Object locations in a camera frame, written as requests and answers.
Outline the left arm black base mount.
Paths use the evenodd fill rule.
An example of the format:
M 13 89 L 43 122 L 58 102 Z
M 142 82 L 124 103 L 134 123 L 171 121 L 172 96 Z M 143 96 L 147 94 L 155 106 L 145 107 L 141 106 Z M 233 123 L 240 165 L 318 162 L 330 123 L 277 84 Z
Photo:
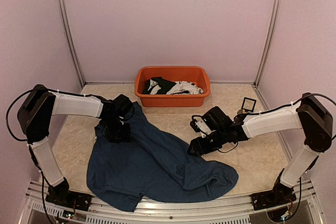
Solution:
M 91 204 L 92 196 L 90 194 L 76 191 L 68 191 L 65 198 L 48 193 L 46 201 L 57 206 L 71 208 L 74 210 L 88 211 Z

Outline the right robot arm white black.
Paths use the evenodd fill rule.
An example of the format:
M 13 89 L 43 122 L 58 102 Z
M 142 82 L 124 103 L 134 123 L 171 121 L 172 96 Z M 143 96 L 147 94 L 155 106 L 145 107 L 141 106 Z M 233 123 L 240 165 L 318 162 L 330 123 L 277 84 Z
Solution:
M 192 116 L 190 126 L 201 136 L 191 140 L 187 152 L 200 157 L 219 150 L 226 143 L 238 144 L 268 133 L 302 129 L 303 146 L 280 172 L 268 194 L 269 201 L 279 205 L 292 194 L 296 182 L 335 139 L 333 116 L 317 99 L 319 96 L 304 93 L 295 102 L 262 112 L 241 109 L 233 119 L 215 106 L 204 115 Z

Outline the dark blue t-shirt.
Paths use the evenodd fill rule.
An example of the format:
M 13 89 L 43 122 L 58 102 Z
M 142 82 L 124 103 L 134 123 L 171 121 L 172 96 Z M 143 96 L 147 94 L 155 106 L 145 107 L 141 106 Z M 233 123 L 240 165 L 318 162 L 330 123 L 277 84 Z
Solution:
M 188 144 L 161 131 L 134 104 L 130 141 L 112 143 L 106 127 L 95 127 L 96 141 L 87 167 L 89 190 L 114 208 L 133 212 L 143 197 L 172 203 L 214 200 L 231 191 L 239 176 L 218 161 L 188 155 Z

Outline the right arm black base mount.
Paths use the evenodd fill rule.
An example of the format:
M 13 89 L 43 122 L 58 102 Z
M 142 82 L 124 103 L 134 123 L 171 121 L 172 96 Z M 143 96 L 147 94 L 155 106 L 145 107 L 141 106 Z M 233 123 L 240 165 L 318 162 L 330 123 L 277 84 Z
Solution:
M 262 191 L 251 195 L 254 211 L 272 208 L 295 201 L 295 193 L 284 193 L 281 191 Z

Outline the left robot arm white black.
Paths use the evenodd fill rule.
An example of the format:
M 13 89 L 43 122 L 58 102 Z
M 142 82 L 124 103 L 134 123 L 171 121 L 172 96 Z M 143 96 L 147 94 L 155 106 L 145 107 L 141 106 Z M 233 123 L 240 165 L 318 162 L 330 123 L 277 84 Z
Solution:
M 47 182 L 52 199 L 66 206 L 73 201 L 73 193 L 62 174 L 49 144 L 52 116 L 75 115 L 100 119 L 109 142 L 127 142 L 135 108 L 130 99 L 121 94 L 113 100 L 99 95 L 85 95 L 46 88 L 37 84 L 23 93 L 25 101 L 17 112 L 17 119 L 25 136 L 24 142 L 35 166 Z

